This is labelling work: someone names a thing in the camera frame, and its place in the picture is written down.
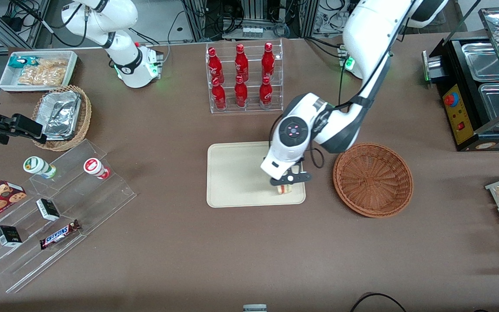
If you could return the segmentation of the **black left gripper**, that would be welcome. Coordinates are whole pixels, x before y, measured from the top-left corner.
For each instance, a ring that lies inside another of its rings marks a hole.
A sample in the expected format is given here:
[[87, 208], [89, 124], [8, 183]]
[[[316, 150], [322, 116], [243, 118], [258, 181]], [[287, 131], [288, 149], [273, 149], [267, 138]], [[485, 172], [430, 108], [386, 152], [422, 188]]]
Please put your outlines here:
[[312, 175], [309, 172], [303, 171], [302, 161], [299, 161], [293, 166], [289, 167], [281, 176], [280, 180], [271, 178], [269, 183], [272, 186], [283, 185], [282, 179], [294, 179], [294, 182], [307, 182], [312, 179]]

